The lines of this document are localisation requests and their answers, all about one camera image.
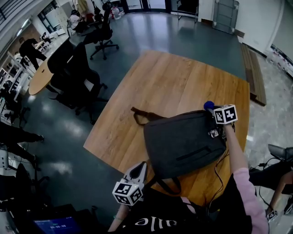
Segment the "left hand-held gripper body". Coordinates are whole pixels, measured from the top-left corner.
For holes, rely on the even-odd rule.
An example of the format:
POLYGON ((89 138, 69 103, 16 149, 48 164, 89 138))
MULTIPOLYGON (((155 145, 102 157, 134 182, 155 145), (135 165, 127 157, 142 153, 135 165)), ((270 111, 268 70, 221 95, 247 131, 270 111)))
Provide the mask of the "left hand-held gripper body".
POLYGON ((117 203, 127 206, 135 205, 143 197, 139 185, 128 181, 116 182, 112 195, 117 203))

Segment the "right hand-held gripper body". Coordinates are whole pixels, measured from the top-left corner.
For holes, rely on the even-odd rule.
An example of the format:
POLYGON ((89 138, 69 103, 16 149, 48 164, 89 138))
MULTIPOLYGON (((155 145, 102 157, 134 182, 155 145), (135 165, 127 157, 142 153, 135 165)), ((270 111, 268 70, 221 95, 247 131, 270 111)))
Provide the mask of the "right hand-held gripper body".
POLYGON ((227 105, 214 109, 214 117, 216 124, 226 125, 238 120, 235 105, 227 105))

